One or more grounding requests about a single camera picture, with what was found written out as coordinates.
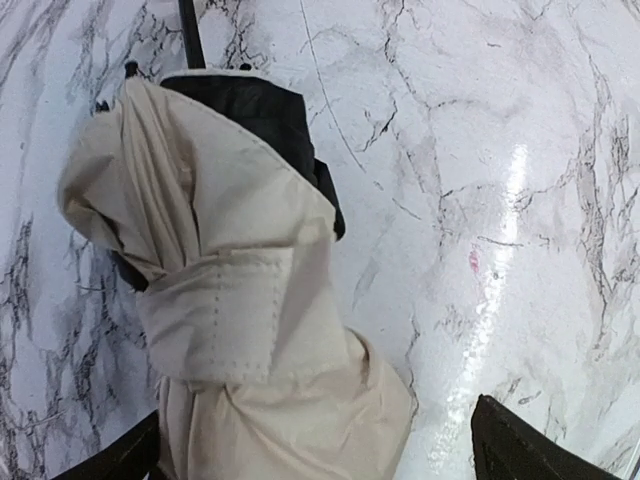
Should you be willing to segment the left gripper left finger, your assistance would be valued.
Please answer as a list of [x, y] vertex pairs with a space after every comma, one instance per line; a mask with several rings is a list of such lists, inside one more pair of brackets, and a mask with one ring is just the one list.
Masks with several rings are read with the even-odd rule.
[[151, 412], [106, 449], [54, 480], [145, 479], [160, 457], [159, 416]]

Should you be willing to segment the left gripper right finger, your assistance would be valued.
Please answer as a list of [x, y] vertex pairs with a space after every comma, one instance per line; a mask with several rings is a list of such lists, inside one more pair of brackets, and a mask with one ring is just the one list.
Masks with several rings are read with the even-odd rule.
[[489, 395], [471, 418], [478, 480], [617, 480], [561, 448]]

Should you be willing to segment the beige folding umbrella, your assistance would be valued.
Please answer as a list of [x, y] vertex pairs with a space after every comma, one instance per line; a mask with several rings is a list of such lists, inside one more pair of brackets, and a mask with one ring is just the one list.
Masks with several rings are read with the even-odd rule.
[[342, 322], [331, 284], [345, 232], [303, 97], [249, 65], [205, 65], [179, 3], [187, 67], [128, 63], [58, 186], [66, 221], [135, 290], [159, 376], [168, 479], [390, 479], [412, 400]]

